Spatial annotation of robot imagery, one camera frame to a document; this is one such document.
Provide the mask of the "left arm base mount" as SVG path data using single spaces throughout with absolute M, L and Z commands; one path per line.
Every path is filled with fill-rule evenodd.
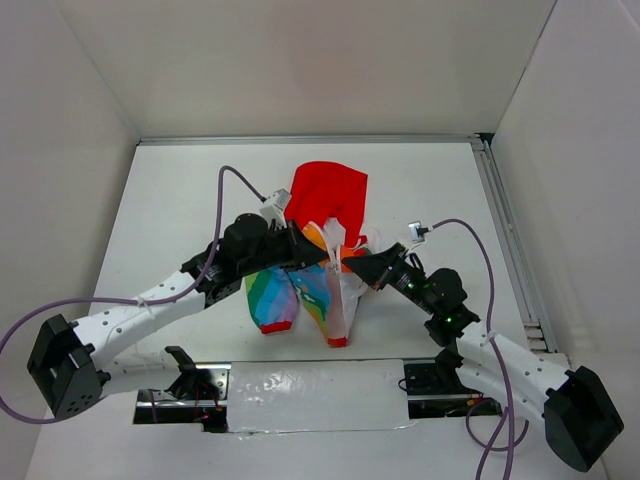
M 204 432 L 227 433 L 230 363 L 200 363 L 166 389 L 139 390 L 134 425 L 198 425 Z

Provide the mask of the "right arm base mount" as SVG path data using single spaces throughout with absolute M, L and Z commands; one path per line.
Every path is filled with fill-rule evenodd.
M 398 387 L 406 394 L 410 419 L 462 418 L 474 407 L 476 416 L 496 416 L 502 413 L 494 400 L 483 402 L 484 395 L 464 387 L 456 371 L 436 363 L 409 361 L 404 365 L 404 377 Z

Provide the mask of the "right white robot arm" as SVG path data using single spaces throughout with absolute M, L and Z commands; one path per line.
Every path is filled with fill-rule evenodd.
M 425 327 L 441 346 L 436 379 L 448 392 L 464 386 L 508 407 L 544 433 L 566 465 L 587 472 L 622 433 L 624 423 L 600 377 L 581 366 L 558 365 L 490 330 L 464 304 L 459 274 L 426 274 L 408 262 L 401 244 L 377 254 L 350 256 L 343 265 L 369 287 L 393 287 L 430 314 Z

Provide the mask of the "rainbow red white jacket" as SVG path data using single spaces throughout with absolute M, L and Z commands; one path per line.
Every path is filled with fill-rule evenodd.
M 368 175 L 343 164 L 312 161 L 297 167 L 287 190 L 286 221 L 329 260 L 294 272 L 270 267 L 245 278 L 250 316 L 262 334 L 289 330 L 304 309 L 329 346 L 348 344 L 367 285 L 342 260 L 381 249 L 379 232 L 364 224 L 367 188 Z

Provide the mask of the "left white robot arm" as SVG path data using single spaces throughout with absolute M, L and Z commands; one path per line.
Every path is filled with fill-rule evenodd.
M 327 257 L 295 223 L 278 226 L 242 214 L 205 251 L 141 295 L 74 321 L 61 314 L 45 320 L 27 370 L 54 420 L 72 418 L 126 374 L 116 358 L 138 341 L 233 295 L 251 274 L 270 267 L 296 271 Z

